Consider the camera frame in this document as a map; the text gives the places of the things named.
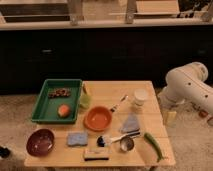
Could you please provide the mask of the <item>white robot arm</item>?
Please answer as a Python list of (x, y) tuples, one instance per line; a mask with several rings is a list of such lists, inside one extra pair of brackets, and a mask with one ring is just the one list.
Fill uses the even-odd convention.
[(213, 87), (205, 83), (207, 78), (208, 69), (201, 62), (171, 69), (165, 76), (166, 86), (158, 94), (161, 106), (170, 109), (191, 101), (211, 114), (207, 123), (213, 127)]

